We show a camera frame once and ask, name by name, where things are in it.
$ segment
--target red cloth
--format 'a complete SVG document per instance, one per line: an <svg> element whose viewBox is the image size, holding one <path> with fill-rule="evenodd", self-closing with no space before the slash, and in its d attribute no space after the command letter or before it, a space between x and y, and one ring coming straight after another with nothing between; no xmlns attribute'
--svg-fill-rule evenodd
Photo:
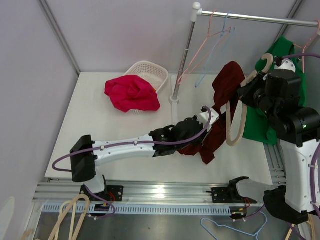
<svg viewBox="0 0 320 240"><path fill-rule="evenodd" d="M104 93L116 109L125 113L129 110L157 111L160 108L156 90L137 75L107 81Z"/></svg>
<svg viewBox="0 0 320 240"><path fill-rule="evenodd" d="M203 146L189 145L179 150L180 154L194 156L200 153L205 164L209 164L215 158L215 151L226 141L227 118L226 113L221 114L221 107L230 101L232 122L239 101L237 90L244 79L245 75L235 61L231 61L223 67L212 84L215 91L213 109L220 115L220 118L213 124L211 132L203 142Z"/></svg>

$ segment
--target white basket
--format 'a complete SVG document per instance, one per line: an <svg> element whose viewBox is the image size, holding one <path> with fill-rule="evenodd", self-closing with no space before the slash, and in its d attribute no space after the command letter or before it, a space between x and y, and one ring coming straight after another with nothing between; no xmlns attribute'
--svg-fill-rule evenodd
<svg viewBox="0 0 320 240"><path fill-rule="evenodd" d="M137 75L146 80L155 89L156 93L159 92L169 77L169 73L165 68L149 61L136 62L125 75ZM143 111L132 109L130 112L140 114Z"/></svg>

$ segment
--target clothing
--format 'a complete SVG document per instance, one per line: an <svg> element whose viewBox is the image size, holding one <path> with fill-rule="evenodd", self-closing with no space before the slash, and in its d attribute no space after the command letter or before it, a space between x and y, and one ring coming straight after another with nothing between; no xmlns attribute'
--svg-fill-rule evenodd
<svg viewBox="0 0 320 240"><path fill-rule="evenodd" d="M125 75L105 83L104 93L110 97L116 109L157 111L160 103L156 90L137 75Z"/></svg>
<svg viewBox="0 0 320 240"><path fill-rule="evenodd" d="M238 63L231 61L223 67L212 84L215 90L213 109L220 115L219 120L212 125L203 146L189 145L179 150L180 154L194 156L199 152L205 164L209 164L215 158L215 151L226 141L227 118L226 113L221 114L221 107L230 101L232 122L239 101L237 90L244 79L245 75Z"/></svg>
<svg viewBox="0 0 320 240"><path fill-rule="evenodd" d="M287 40L285 37L280 37L272 47L266 52L275 56L285 56L295 53L295 46L292 41ZM306 75L299 68L297 59L291 59L296 68L296 74L301 78L301 88L300 88L300 106L306 105ZM266 66L266 60L259 60L255 69L259 72ZM244 128L243 137L249 140L254 140L257 142L275 145L277 143L277 133L269 126L269 121L266 115L260 109L254 109L248 106L246 123Z"/></svg>

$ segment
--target metal pole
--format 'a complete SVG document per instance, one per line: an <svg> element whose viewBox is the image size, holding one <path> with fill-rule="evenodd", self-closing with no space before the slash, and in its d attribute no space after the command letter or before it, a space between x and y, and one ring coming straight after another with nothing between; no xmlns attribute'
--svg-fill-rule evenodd
<svg viewBox="0 0 320 240"><path fill-rule="evenodd" d="M302 6L303 1L304 0L296 0L295 1L295 3L293 4L293 6L287 16L288 19L293 19L296 16L300 7ZM282 25L280 31L276 35L273 42L275 43L281 36L283 36L287 32L288 28L289 28L289 25Z"/></svg>
<svg viewBox="0 0 320 240"><path fill-rule="evenodd" d="M195 24L196 24L196 22L192 21L191 25L190 25L189 37L188 37L188 39L186 41L186 45L185 45L185 48L184 48L184 53L183 53L183 56L182 56L182 59L181 59L180 68L179 68L178 76L177 76L177 79L176 79L176 82L175 82L173 95L170 98L171 101L177 101L178 100L178 92L179 92L179 88L180 88L180 85L178 83L178 79L181 77L181 75L182 75L182 73L184 72L184 69L185 69L185 64L186 64L186 60L187 60L187 56L188 56L188 52L189 52L189 46L190 46L190 43L191 43L192 34L194 32Z"/></svg>
<svg viewBox="0 0 320 240"><path fill-rule="evenodd" d="M46 0L37 0L44 15L46 16L46 19L48 20L55 36L57 37L58 41L60 42L60 45L63 49L63 51L65 52L66 56L68 57L70 63L72 64L75 72L80 75L81 71L79 69L79 66L77 64L77 61L74 57L74 55L72 54L71 50L70 50L70 47L64 37L64 35L62 34L61 30L60 30L60 27L47 3Z"/></svg>
<svg viewBox="0 0 320 240"><path fill-rule="evenodd" d="M202 16L211 16L212 11L202 11ZM225 18L227 13L224 12L215 12L213 14L214 17L218 18ZM263 17L263 16L249 16L249 15L240 15L240 14L233 14L230 13L228 15L228 19L238 19L238 20L247 20L247 21L254 21L254 22L263 22L263 23L270 23L270 24L286 24L286 25L295 25L301 27L312 27L317 28L318 23L316 21L300 21L294 19L281 19L281 18L273 18L273 17Z"/></svg>

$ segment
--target white table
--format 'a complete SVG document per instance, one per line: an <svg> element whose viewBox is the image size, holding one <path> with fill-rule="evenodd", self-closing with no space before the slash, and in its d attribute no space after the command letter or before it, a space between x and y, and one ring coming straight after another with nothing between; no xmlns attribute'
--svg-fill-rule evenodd
<svg viewBox="0 0 320 240"><path fill-rule="evenodd" d="M52 163L68 154L83 135L91 135L95 141L114 141L138 137L172 124L169 102L171 77L158 94L161 108L157 112L135 115L115 109L109 97L104 94L106 81L121 75L122 73L80 74L45 177L71 178L68 172L53 170ZM200 113L204 105L213 105L214 91L211 84L215 75L206 76L200 87L195 88L194 82L198 77L191 75L180 88L180 121ZM232 124L234 133L238 131L240 116L241 104L238 105ZM57 167L71 169L70 161L66 159ZM99 171L107 180L116 181L227 184L234 178L248 176L254 181L272 184L264 145L247 139L242 139L234 147L224 143L208 165L202 162L200 155L184 156L176 152L164 157L119 160L101 166Z"/></svg>

